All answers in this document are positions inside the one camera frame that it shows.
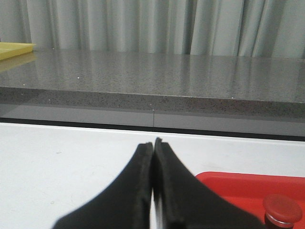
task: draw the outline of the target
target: red knob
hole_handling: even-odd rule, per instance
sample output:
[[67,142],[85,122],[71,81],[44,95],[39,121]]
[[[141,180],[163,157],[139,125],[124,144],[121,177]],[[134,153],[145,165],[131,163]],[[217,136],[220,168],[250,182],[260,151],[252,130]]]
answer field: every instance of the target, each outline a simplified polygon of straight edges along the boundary
[[264,198],[263,206],[267,218],[282,228],[289,228],[302,218],[302,209],[298,203],[287,196],[270,194]]

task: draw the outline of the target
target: granite countertop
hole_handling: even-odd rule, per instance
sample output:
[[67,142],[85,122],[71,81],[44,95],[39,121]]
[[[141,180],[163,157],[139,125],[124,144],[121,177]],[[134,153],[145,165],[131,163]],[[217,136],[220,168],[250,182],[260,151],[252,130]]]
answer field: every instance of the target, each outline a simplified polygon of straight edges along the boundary
[[0,103],[305,122],[305,60],[36,50],[0,62]]

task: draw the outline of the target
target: curtain fold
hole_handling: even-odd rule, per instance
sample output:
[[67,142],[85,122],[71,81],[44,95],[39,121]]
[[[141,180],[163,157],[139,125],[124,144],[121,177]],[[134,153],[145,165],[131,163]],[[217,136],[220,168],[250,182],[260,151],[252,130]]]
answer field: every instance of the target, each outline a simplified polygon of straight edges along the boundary
[[305,58],[305,0],[1,0],[3,42]]

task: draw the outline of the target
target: gray countertop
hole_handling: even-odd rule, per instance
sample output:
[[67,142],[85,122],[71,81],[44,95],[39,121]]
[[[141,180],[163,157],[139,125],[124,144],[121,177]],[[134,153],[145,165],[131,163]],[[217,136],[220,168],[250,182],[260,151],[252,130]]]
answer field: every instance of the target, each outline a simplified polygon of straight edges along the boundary
[[303,123],[305,60],[36,50],[0,62],[0,103]]

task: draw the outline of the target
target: yellow tray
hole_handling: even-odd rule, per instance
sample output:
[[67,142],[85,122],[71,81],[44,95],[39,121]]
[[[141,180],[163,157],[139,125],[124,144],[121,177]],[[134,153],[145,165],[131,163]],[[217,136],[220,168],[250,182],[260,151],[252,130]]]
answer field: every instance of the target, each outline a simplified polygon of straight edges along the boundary
[[10,43],[10,42],[0,42],[0,61],[13,56],[18,56],[27,52],[33,51],[33,46],[35,44],[31,43]]

